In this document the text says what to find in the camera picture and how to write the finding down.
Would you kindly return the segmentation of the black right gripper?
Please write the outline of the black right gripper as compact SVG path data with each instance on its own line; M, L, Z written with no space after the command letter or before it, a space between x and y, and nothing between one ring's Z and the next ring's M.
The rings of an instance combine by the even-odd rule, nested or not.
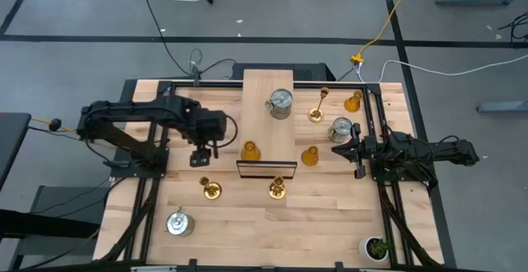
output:
M366 176L365 166L362 160L374 160L375 154L378 151L377 138L375 136L366 136L360 140L360 133L361 126L358 123L354 123L351 128L352 138L347 143L332 147L332 152L344 157L349 162L356 162L356 170L354 171L354 177L356 179L362 179Z

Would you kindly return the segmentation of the grey desk foot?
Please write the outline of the grey desk foot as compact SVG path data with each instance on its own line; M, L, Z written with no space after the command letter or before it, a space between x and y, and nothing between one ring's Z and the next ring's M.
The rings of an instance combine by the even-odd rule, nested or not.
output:
M479 103L478 113L528 112L528 101L499 101Z

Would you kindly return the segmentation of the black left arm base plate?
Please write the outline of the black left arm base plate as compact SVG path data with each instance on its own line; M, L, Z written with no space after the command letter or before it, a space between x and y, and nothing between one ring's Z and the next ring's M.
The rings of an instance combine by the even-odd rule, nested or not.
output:
M104 161L103 164L111 169L112 177L138 177L138 178L162 178L166 175L168 148L159 148L154 163L145 161L143 158L134 157L131 152L117 148L115 158L112 161Z

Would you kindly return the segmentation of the small plant in white pot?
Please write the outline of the small plant in white pot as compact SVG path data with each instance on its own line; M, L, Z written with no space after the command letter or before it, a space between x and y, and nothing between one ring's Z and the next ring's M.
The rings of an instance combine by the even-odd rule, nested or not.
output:
M365 237L360 240L358 251L368 260L382 262L389 256L391 247L382 237Z

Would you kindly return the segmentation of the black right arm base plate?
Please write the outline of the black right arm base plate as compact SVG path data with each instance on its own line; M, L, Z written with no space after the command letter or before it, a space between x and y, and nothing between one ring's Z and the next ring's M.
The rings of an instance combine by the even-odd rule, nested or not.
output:
M438 183L425 157L412 155L409 151L389 151L375 155L372 159L372 176L375 181L415 181L425 186Z

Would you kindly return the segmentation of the wooden shelf riser black frame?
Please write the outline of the wooden shelf riser black frame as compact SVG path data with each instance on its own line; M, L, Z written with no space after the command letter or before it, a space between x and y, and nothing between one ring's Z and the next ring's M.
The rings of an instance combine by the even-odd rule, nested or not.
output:
M238 173L246 179L294 178L298 167L295 150L295 117L293 105L284 120L273 118L265 106L272 92L284 88L294 93L291 70L248 69L243 73L243 94L239 128L239 149L252 140L261 151L259 161L236 161Z

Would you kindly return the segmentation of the black side desk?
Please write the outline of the black side desk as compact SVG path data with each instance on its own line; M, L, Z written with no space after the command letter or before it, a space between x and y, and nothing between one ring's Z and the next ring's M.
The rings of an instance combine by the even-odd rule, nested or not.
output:
M0 112L0 191L26 136L31 115Z

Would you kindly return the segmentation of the black table rail frame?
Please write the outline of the black table rail frame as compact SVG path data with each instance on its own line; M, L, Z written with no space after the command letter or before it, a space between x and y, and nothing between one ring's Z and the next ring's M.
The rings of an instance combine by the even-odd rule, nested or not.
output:
M212 81L201 87L177 84L177 92L204 107L224 110L231 116L229 147L208 166L189 164L191 146L179 134L170 133L168 171L161 180L151 227L141 225L136 235L149 234L147 261L152 265L274 266L332 268L342 262L347 268L372 266L358 251L365 237L392 235L399 264L417 263L417 256L395 225L386 227L379 188L370 177L356 179L355 166L332 152L327 131L331 122L346 112L344 100L360 89L357 83L332 83L323 100L325 119L314 124L307 114L319 103L314 82L294 85L296 157L314 145L319 150L315 166L299 165L286 182L283 199L268 194L267 179L242 178L236 166L243 89L240 82ZM199 180L206 176L222 187L218 199L207 199ZM176 237L166 229L167 217L182 207L195 219L188 237Z

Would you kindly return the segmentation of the amber ribbed glass candle holder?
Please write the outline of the amber ribbed glass candle holder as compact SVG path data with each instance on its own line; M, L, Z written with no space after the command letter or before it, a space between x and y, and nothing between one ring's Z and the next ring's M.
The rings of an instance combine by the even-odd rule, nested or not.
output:
M261 159L261 151L252 140L244 143L241 150L241 159L243 161L259 161Z
M310 146L301 154L301 161L306 166L315 166L318 163L318 147Z
M347 98L343 105L344 108L349 112L357 112L361 108L361 101L363 98L362 91L355 91L354 94Z

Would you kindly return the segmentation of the tall brass candlestick holder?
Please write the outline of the tall brass candlestick holder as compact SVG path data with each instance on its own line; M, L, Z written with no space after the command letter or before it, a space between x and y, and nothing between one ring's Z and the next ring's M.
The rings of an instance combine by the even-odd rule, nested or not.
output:
M268 194L273 199L283 199L285 196L285 180L282 176L276 176L268 187Z
M318 106L316 108L313 108L308 113L308 118L313 123L319 123L323 120L323 112L321 110L321 105L323 103L323 100L328 96L329 89L327 87L322 87L320 90L320 99Z
M206 176L202 176L199 182L204 187L203 194L207 199L218 199L221 196L222 187L218 182L210 181Z

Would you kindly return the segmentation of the silver tin can with tag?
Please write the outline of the silver tin can with tag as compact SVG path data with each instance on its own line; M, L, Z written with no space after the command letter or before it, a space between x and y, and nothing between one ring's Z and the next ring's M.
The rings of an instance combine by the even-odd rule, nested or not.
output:
M173 236L188 237L195 229L195 219L180 207L167 217L166 229Z
M265 106L271 116L277 120L284 120L290 116L293 105L293 96L290 91L279 88L272 92L270 98L265 101Z
M346 117L336 118L328 128L328 138L334 143L343 143L351 134L352 122Z

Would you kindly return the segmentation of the black control box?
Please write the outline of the black control box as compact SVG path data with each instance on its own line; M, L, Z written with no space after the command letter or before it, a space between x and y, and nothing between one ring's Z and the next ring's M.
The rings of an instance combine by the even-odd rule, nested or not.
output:
M137 81L135 79L127 79L123 86L120 95L120 103L130 103L135 92Z

